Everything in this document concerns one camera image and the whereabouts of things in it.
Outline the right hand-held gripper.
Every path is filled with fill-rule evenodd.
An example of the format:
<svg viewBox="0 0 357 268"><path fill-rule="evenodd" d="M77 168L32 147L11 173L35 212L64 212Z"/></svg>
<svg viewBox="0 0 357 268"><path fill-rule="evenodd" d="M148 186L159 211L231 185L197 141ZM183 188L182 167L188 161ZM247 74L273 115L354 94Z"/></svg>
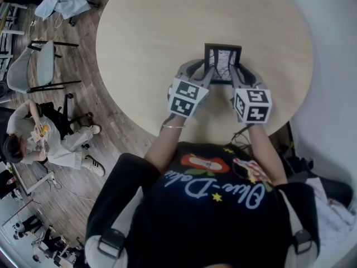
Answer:
<svg viewBox="0 0 357 268"><path fill-rule="evenodd" d="M272 110L271 92L262 77L254 70L239 64L238 69L229 65L234 91L234 109L239 120L245 124L267 123Z"/></svg>

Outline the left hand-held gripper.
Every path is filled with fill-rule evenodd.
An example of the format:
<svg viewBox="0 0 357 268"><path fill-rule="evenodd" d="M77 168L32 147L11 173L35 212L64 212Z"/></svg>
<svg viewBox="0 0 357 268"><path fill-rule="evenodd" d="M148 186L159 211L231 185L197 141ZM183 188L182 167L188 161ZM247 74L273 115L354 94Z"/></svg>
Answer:
<svg viewBox="0 0 357 268"><path fill-rule="evenodd" d="M215 68L209 67L200 79L190 80L195 72L204 64L204 59L190 60L182 64L172 83L167 110L173 114L190 118L194 115L199 104L209 93L207 89L214 74Z"/></svg>

